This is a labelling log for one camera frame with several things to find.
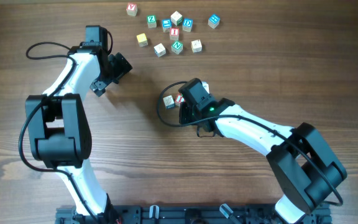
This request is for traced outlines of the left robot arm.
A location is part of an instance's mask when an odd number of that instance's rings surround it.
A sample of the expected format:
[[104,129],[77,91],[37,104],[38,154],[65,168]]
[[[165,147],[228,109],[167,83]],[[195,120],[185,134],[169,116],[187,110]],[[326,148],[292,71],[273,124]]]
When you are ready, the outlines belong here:
[[25,101],[19,155],[30,169],[56,173],[65,183],[75,206],[58,210],[60,223],[119,222],[89,160],[92,138],[83,107],[88,91],[101,96],[132,69],[122,54],[111,53],[112,45],[107,29],[86,26],[85,40],[62,56],[67,64],[52,86]]

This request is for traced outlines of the white block blue edge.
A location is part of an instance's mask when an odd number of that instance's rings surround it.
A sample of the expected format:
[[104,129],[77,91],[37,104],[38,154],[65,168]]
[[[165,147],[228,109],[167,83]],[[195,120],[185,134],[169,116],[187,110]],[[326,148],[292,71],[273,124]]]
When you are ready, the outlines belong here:
[[172,95],[168,95],[163,97],[163,102],[166,109],[171,109],[175,107],[175,100]]

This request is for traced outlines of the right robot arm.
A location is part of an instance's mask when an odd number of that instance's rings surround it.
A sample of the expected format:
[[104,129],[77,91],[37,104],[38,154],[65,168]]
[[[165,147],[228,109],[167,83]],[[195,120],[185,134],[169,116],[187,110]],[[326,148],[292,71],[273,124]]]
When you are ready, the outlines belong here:
[[283,192],[274,206],[283,221],[296,223],[311,215],[346,179],[344,166],[314,126],[302,123],[293,128],[266,121],[229,99],[216,100],[197,78],[179,92],[184,98],[181,125],[234,139],[266,157]]

